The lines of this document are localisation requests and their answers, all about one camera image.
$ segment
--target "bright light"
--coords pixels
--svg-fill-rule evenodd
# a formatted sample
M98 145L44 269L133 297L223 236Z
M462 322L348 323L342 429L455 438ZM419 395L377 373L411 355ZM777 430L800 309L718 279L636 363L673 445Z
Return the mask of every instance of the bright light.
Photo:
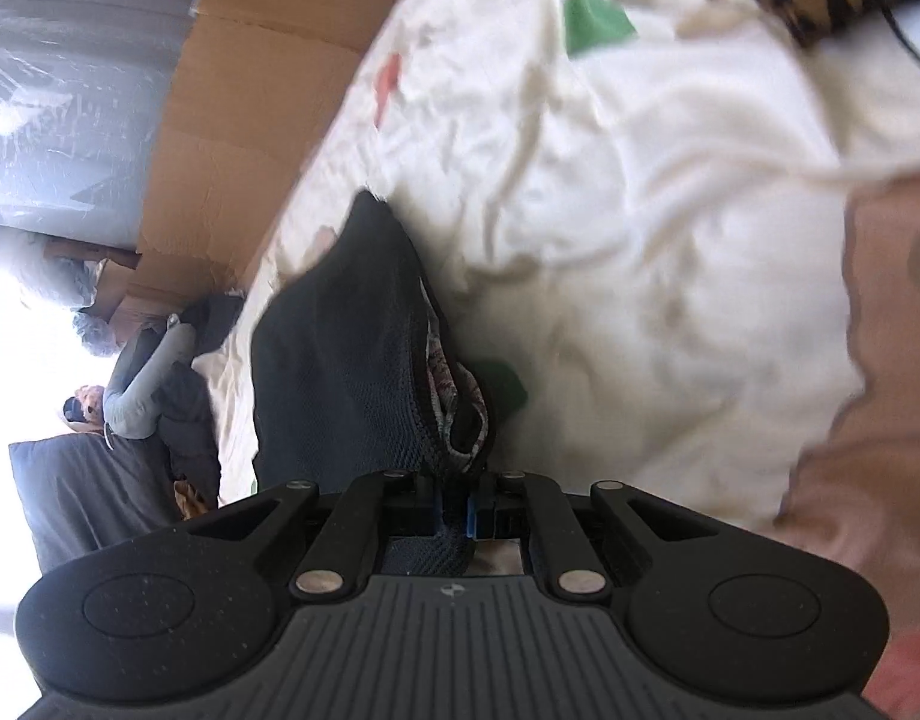
M0 605L16 605L39 578L8 447L69 432L63 401L77 386L106 384L116 359L87 353L71 320L68 309L24 305L0 272ZM0 720L16 720L38 697L15 640L0 635Z

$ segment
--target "white bedding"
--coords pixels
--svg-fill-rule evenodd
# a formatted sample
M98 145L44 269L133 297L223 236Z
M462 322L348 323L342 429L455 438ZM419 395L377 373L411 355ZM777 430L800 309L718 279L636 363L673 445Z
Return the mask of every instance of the white bedding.
M759 527L861 388L844 204L920 168L920 69L882 20L804 55L750 0L611 0L639 37L569 59L561 1L400 1L235 332L196 362L223 502L253 481L251 329L361 185L407 226L466 357L529 393L494 467L623 479Z

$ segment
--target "green patch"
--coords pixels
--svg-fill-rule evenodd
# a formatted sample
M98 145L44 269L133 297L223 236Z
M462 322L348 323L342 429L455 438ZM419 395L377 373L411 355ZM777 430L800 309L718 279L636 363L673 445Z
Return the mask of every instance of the green patch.
M506 362L477 360L468 367L492 402L497 427L526 405L529 396L523 383Z
M573 59L598 46L615 46L636 35L619 5L606 0L564 0L567 56Z

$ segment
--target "red patch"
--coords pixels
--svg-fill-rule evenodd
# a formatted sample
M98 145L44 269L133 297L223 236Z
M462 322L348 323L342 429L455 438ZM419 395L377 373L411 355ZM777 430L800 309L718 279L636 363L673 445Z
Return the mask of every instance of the red patch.
M389 95L398 88L399 71L402 64L403 60L400 55L392 53L386 60L383 70L376 76L376 82L373 84L373 90L376 92L376 117L373 119L373 124L377 129L380 129L380 124L383 122L383 113L386 111L386 101L389 100Z

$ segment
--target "gray pillow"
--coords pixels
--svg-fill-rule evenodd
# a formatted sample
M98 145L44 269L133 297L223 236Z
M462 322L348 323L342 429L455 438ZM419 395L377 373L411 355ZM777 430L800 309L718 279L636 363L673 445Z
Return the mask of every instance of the gray pillow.
M10 445L10 464L43 573L182 519L157 437L98 433Z

